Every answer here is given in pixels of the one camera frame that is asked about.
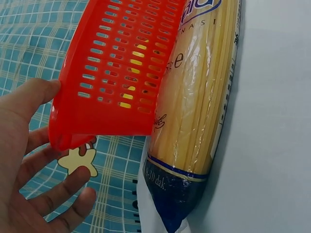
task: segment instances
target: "spaghetti package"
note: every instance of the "spaghetti package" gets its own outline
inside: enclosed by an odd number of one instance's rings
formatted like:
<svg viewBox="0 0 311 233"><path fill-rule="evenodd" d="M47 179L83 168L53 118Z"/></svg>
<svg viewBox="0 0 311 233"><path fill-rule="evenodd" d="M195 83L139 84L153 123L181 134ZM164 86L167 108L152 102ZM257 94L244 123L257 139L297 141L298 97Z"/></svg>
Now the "spaghetti package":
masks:
<svg viewBox="0 0 311 233"><path fill-rule="evenodd" d="M158 94L143 174L168 233L202 197L221 133L241 0L188 0Z"/></svg>

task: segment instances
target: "blue stripe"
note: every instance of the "blue stripe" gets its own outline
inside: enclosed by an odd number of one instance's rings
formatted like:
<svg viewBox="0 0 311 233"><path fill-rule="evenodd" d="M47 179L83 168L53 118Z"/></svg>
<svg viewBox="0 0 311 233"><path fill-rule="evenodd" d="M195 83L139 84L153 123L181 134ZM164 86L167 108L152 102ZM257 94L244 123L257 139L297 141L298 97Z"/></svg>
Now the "blue stripe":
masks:
<svg viewBox="0 0 311 233"><path fill-rule="evenodd" d="M200 13L200 14L194 16L194 17L192 17L191 19L187 20L186 22L184 22L184 23L182 24L182 26L184 26L186 23L188 23L189 21L193 20L194 18L197 18L197 17L199 17L199 16L201 16L201 15L207 14L208 12L211 12L211 11L215 10L217 7L220 6L221 3L222 3L222 0L220 0L219 3L217 3L214 7L208 9L207 11L204 11L204 12L202 12L202 13Z"/></svg>
<svg viewBox="0 0 311 233"><path fill-rule="evenodd" d="M181 169L178 169L178 168L175 168L175 167L172 167L171 165L168 165L166 164L165 162L151 156L149 153L148 153L148 157L156 162L157 164L160 164L161 166L173 171L173 172L176 172L176 173L179 173L179 174L182 174L182 175L185 175L185 176L188 176L188 177L192 177L192 178L196 178L196 179L206 179L207 178L207 174L206 175L200 175L200 174L195 174L195 173L192 173L192 172L187 172L187 171L184 171L184 170L181 170Z"/></svg>

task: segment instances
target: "colander hole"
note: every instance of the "colander hole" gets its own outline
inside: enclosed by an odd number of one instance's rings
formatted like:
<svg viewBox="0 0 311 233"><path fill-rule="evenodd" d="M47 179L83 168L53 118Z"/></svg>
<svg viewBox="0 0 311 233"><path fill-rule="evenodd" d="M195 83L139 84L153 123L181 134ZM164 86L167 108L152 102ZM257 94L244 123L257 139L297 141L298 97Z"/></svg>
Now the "colander hole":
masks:
<svg viewBox="0 0 311 233"><path fill-rule="evenodd" d="M133 28L133 26L131 26L129 24L126 24L126 23L122 23L121 26L125 27L125 28L128 28L128 29L132 29Z"/></svg>
<svg viewBox="0 0 311 233"><path fill-rule="evenodd" d="M163 64L163 63L164 63L163 60L157 59L157 58L155 58L155 57L152 57L152 58L151 58L151 61L153 61L153 62L155 62L155 63L158 63L158 64Z"/></svg>
<svg viewBox="0 0 311 233"><path fill-rule="evenodd" d="M138 69L135 69L135 68L132 68L132 67L128 68L127 70L132 72L132 73L134 73L134 74L139 74L140 73L140 71Z"/></svg>
<svg viewBox="0 0 311 233"><path fill-rule="evenodd" d="M164 16L163 18L164 18L166 21L169 21L169 22L171 22L171 23L174 23L174 20L173 20L172 18L170 18L170 17Z"/></svg>
<svg viewBox="0 0 311 233"><path fill-rule="evenodd" d="M134 11L125 11L125 12L128 13L128 14L130 14L130 15L133 15L133 16L136 16L136 15L137 15L137 13L134 12Z"/></svg>
<svg viewBox="0 0 311 233"><path fill-rule="evenodd" d="M156 20L150 16L144 16L144 19L151 21L151 22L155 22Z"/></svg>
<svg viewBox="0 0 311 233"><path fill-rule="evenodd" d="M116 59L118 59L118 60L122 60L122 58L123 58L121 55L117 55L117 54L114 54L114 53L111 53L111 54L110 54L110 57L116 58Z"/></svg>
<svg viewBox="0 0 311 233"><path fill-rule="evenodd" d="M127 16L124 16L123 19L128 20L130 22L135 22L136 20Z"/></svg>
<svg viewBox="0 0 311 233"><path fill-rule="evenodd" d="M141 61L138 61L138 60L135 60L135 59L130 59L130 63L135 64L135 65L139 65L139 66L142 65Z"/></svg>
<svg viewBox="0 0 311 233"><path fill-rule="evenodd" d="M100 45L100 46L105 46L105 45L106 45L105 42L102 42L102 41L99 41L99 40L94 40L93 43L94 43L95 45Z"/></svg>
<svg viewBox="0 0 311 233"><path fill-rule="evenodd" d="M138 81L137 78L133 78L133 77L130 77L130 76L126 76L125 79L129 80L129 81L132 81L132 82L135 82L135 83Z"/></svg>
<svg viewBox="0 0 311 233"><path fill-rule="evenodd" d="M147 77L152 78L152 79L159 79L159 76L157 76L155 74L151 74L151 73L147 73Z"/></svg>
<svg viewBox="0 0 311 233"><path fill-rule="evenodd" d="M159 32L161 32L161 33L164 33L164 34L166 34L166 35L169 35L169 34L171 34L170 32L168 32L168 31L166 31L166 30L163 30L163 29L159 29Z"/></svg>
<svg viewBox="0 0 311 233"><path fill-rule="evenodd" d="M133 52L133 55L137 56L137 57L145 57L145 54L141 53L141 52Z"/></svg>
<svg viewBox="0 0 311 233"><path fill-rule="evenodd" d="M153 9L155 9L155 10L159 10L160 9L160 7L152 5L152 4L148 4L148 6L153 8Z"/></svg>
<svg viewBox="0 0 311 233"><path fill-rule="evenodd" d="M135 5L133 5L133 4L129 4L128 6L131 7L131 8L134 8L134 9L136 9L136 10L140 10L140 7L139 7L139 6L135 6Z"/></svg>
<svg viewBox="0 0 311 233"><path fill-rule="evenodd" d="M111 2L117 3L117 4L122 4L120 0L110 0Z"/></svg>
<svg viewBox="0 0 311 233"><path fill-rule="evenodd" d="M112 19L109 18L102 18L102 21L107 22L107 23L114 23L115 21L113 21Z"/></svg>
<svg viewBox="0 0 311 233"><path fill-rule="evenodd" d="M113 9L113 10L116 10L116 11L120 10L119 7L113 6L113 5L108 5L108 8Z"/></svg>
<svg viewBox="0 0 311 233"><path fill-rule="evenodd" d="M111 66L111 67L115 67L115 68L120 68L121 65L115 62L107 62L107 65Z"/></svg>
<svg viewBox="0 0 311 233"><path fill-rule="evenodd" d="M105 12L105 15L113 16L113 17L116 17L116 16L117 16L116 13L113 13L113 12L111 12L111 11L106 11L106 12Z"/></svg>
<svg viewBox="0 0 311 233"><path fill-rule="evenodd" d="M147 95L147 96L151 96L151 97L156 96L155 92L153 92L153 91L143 90L142 93Z"/></svg>
<svg viewBox="0 0 311 233"><path fill-rule="evenodd" d="M93 53L97 53L97 54L103 54L104 53L102 50L98 50L98 49L95 49L95 48L91 48L90 51L93 52Z"/></svg>
<svg viewBox="0 0 311 233"><path fill-rule="evenodd" d="M83 74L82 77L85 79L95 80L95 76L90 74Z"/></svg>
<svg viewBox="0 0 311 233"><path fill-rule="evenodd" d="M169 3L172 3L172 4L176 5L176 6L178 6L178 5L179 5L179 3L178 3L178 2L175 2L175 1L173 1L173 0L169 0Z"/></svg>
<svg viewBox="0 0 311 233"><path fill-rule="evenodd" d="M161 68L160 67L157 67L157 66L154 66L154 65L149 65L148 66L149 69L152 69L154 71L157 71L157 72L160 72L161 71Z"/></svg>
<svg viewBox="0 0 311 233"><path fill-rule="evenodd" d="M129 103L119 102L118 105L122 108L131 108Z"/></svg>
<svg viewBox="0 0 311 233"><path fill-rule="evenodd" d="M140 111L141 113L146 113L146 114L150 114L151 110L148 108L143 108L143 107L139 107L138 111Z"/></svg>
<svg viewBox="0 0 311 233"><path fill-rule="evenodd" d="M148 42L149 41L146 37L142 37L142 36L138 36L137 39L141 40L143 42Z"/></svg>
<svg viewBox="0 0 311 233"><path fill-rule="evenodd" d="M172 25L167 24L167 23L161 23L162 26L166 27L166 28L173 28Z"/></svg>
<svg viewBox="0 0 311 233"><path fill-rule="evenodd" d="M156 4L161 4L161 1L159 1L159 0L151 0L151 1L153 1Z"/></svg>
<svg viewBox="0 0 311 233"><path fill-rule="evenodd" d="M102 87L99 90L101 92L103 92L103 93L107 93L107 94L110 94L110 95L113 94L113 90L105 89L105 88L102 88Z"/></svg>
<svg viewBox="0 0 311 233"><path fill-rule="evenodd" d="M109 84L109 85L113 85L113 86L116 84L116 82L109 80L109 79L102 79L102 81L105 84Z"/></svg>
<svg viewBox="0 0 311 233"><path fill-rule="evenodd" d="M80 87L84 87L87 89L93 89L93 85L88 84L88 83L80 83Z"/></svg>
<svg viewBox="0 0 311 233"><path fill-rule="evenodd" d="M128 99L128 100L132 100L132 99L133 99L133 96L132 96L132 95L129 95L129 94L126 94L126 93L122 93L122 94L121 94L121 97L122 97L122 98L125 98L125 99Z"/></svg>
<svg viewBox="0 0 311 233"><path fill-rule="evenodd" d="M122 30L119 30L118 33L121 34L121 35L125 35L125 36L130 36L131 35L130 33L122 31Z"/></svg>
<svg viewBox="0 0 311 233"><path fill-rule="evenodd" d="M97 71L97 67L94 66L86 65L85 68L88 70Z"/></svg>
<svg viewBox="0 0 311 233"><path fill-rule="evenodd" d="M90 98L91 97L90 94L85 93L85 92L81 92L81 91L78 92L78 96L84 97L84 98Z"/></svg>
<svg viewBox="0 0 311 233"><path fill-rule="evenodd" d="M160 47L161 49L167 49L167 46L166 46L166 45L163 45L163 44L161 44L161 43L156 42L155 45L158 46L158 47Z"/></svg>
<svg viewBox="0 0 311 233"><path fill-rule="evenodd" d="M162 56L162 57L165 56L165 53L160 52L159 50L154 50L154 53L155 53L155 54L158 54L158 55L160 55L160 56Z"/></svg>
<svg viewBox="0 0 311 233"><path fill-rule="evenodd" d="M160 36L160 35L158 35L157 38L160 39L160 40L163 40L163 41L165 41L165 42L168 42L168 41L169 41L168 38L162 37L162 36Z"/></svg>
<svg viewBox="0 0 311 233"><path fill-rule="evenodd" d="M157 13L154 11L146 10L146 13L151 14L153 16L157 16Z"/></svg>
<svg viewBox="0 0 311 233"><path fill-rule="evenodd" d="M129 91L135 91L136 90L136 88L134 86L130 86L127 84L123 84L122 87L126 90L129 90Z"/></svg>
<svg viewBox="0 0 311 233"><path fill-rule="evenodd" d="M99 58L96 58L96 57L87 57L87 59L91 62L100 62L101 61Z"/></svg>
<svg viewBox="0 0 311 233"><path fill-rule="evenodd" d="M146 86L153 87L153 88L156 88L156 84L151 83L151 82L145 82L145 85L146 85Z"/></svg>
<svg viewBox="0 0 311 233"><path fill-rule="evenodd" d="M141 24L142 24L142 26L145 26L147 28L153 28L153 26L149 23L142 22Z"/></svg>
<svg viewBox="0 0 311 233"><path fill-rule="evenodd" d="M153 104L153 102L151 100L148 100L148 99L140 99L139 101L141 103L147 104L147 105L152 105Z"/></svg>
<svg viewBox="0 0 311 233"><path fill-rule="evenodd" d="M132 0L132 1L137 2L138 4L142 4L141 0Z"/></svg>
<svg viewBox="0 0 311 233"><path fill-rule="evenodd" d="M105 33L96 33L97 36L102 37L102 38L108 38L109 36Z"/></svg>
<svg viewBox="0 0 311 233"><path fill-rule="evenodd" d="M116 46L116 45L114 45L112 48L113 48L114 50L125 51L125 48L120 47L120 46Z"/></svg>
<svg viewBox="0 0 311 233"><path fill-rule="evenodd" d="M136 48L139 48L139 49L142 49L142 50L146 50L146 49L147 49L146 46L140 45L140 44L135 44L135 47L136 47Z"/></svg>
<svg viewBox="0 0 311 233"><path fill-rule="evenodd" d="M115 40L117 42L121 42L121 43L127 44L127 40L124 40L124 39L121 39L121 38L116 38Z"/></svg>
<svg viewBox="0 0 311 233"><path fill-rule="evenodd" d="M103 29L103 30L106 30L106 31L111 31L111 28L107 27L107 26L100 25L99 28Z"/></svg>
<svg viewBox="0 0 311 233"><path fill-rule="evenodd" d="M164 12L167 13L168 15L175 16L174 12L171 12L171 11L164 11Z"/></svg>
<svg viewBox="0 0 311 233"><path fill-rule="evenodd" d="M149 32L149 31L146 31L146 30L143 30L143 29L140 29L139 31L140 31L141 33L146 34L146 35L151 35L151 32Z"/></svg>
<svg viewBox="0 0 311 233"><path fill-rule="evenodd" d="M117 77L118 74L116 72L110 71L110 70L105 70L105 74L107 75L111 75L113 77Z"/></svg>
<svg viewBox="0 0 311 233"><path fill-rule="evenodd" d="M171 5L166 5L166 7L167 7L167 8L170 8L170 9L173 10L173 11L176 11L176 10L177 10L176 7L173 7L173 6L171 6Z"/></svg>
<svg viewBox="0 0 311 233"><path fill-rule="evenodd" d="M111 103L111 100L107 100L106 98L104 99L103 97L99 96L97 97L97 100L99 102L103 102L103 103Z"/></svg>

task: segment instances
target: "white surface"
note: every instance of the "white surface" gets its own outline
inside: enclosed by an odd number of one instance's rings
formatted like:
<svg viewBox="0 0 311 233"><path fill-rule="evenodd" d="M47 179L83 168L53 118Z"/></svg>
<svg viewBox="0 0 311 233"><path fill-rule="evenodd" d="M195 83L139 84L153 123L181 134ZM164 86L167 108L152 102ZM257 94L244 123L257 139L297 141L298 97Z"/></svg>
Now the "white surface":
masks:
<svg viewBox="0 0 311 233"><path fill-rule="evenodd" d="M311 1L245 0L242 16L223 132L188 221L192 233L309 233Z"/></svg>

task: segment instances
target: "yellow star shape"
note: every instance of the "yellow star shape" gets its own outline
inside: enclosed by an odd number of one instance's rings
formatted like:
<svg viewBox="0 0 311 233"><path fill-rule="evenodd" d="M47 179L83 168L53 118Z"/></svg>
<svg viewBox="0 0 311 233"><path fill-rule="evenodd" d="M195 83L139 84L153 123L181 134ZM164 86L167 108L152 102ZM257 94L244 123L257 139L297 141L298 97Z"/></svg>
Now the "yellow star shape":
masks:
<svg viewBox="0 0 311 233"><path fill-rule="evenodd" d="M86 154L81 156L79 154L79 148L76 148L74 150L69 150L69 155L60 158L58 164L68 169L68 175L73 173L78 167L85 166L90 171L91 177L95 177L97 176L97 170L92 164L95 154L95 149L88 149L86 150Z"/></svg>

